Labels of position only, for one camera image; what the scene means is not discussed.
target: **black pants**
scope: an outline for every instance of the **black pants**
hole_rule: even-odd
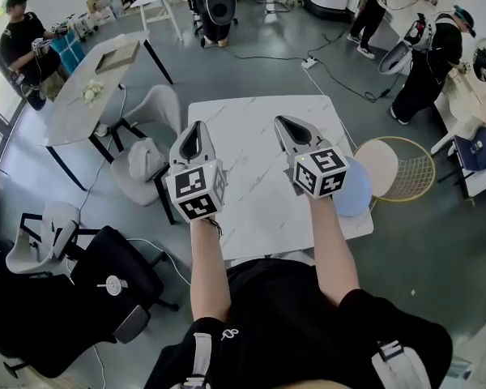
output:
[[[376,0],[367,0],[364,10],[358,15],[351,27],[351,36],[358,37],[358,34],[365,28],[362,34],[362,48],[369,47],[369,39],[377,31],[386,9],[378,4]]]
[[[443,88],[443,83],[436,81],[423,53],[414,50],[412,62],[405,86],[392,104],[394,115],[403,122],[411,121],[418,111],[431,106]]]
[[[228,36],[230,24],[225,24],[224,26],[219,26],[218,24],[215,24],[211,20],[209,12],[207,11],[206,0],[196,0],[196,5],[198,7],[200,17],[202,18],[203,35],[209,41],[214,42],[225,39]]]

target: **black t-shirt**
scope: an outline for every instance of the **black t-shirt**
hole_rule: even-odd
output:
[[[306,380],[383,388],[371,362],[378,341],[398,340],[416,350],[432,387],[450,366],[452,344],[443,327],[359,289],[337,308],[320,292],[314,267],[260,259],[228,274],[227,322],[196,321],[180,344],[162,350],[145,389],[170,389],[191,377],[199,332],[212,338],[212,389],[271,389]]]
[[[452,19],[452,16],[442,14],[437,20]],[[463,56],[463,37],[461,31],[454,24],[436,24],[436,33],[432,41],[432,49],[428,52],[428,64],[435,78],[444,81],[452,70],[453,63],[458,65]]]
[[[4,61],[9,66],[16,59],[21,58],[32,51],[32,42],[43,37],[45,28],[41,21],[32,12],[25,13],[21,22],[9,23],[0,36],[0,53]],[[50,48],[49,52],[42,58],[31,60],[27,65],[20,68],[19,71],[25,75],[27,82],[39,84],[45,80],[58,68],[61,59],[58,53]]]

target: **white pillow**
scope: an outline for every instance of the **white pillow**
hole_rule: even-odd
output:
[[[137,141],[128,153],[130,176],[138,182],[147,182],[165,162],[152,139]]]

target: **blue balloon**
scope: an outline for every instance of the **blue balloon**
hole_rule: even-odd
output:
[[[347,157],[349,170],[343,188],[333,194],[333,202],[339,216],[358,216],[364,213],[371,203],[373,187],[364,167],[355,159]]]

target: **power strip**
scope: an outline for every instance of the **power strip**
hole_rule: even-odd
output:
[[[306,61],[301,63],[301,66],[305,69],[309,69],[313,65],[315,65],[317,61],[314,58],[308,58]]]

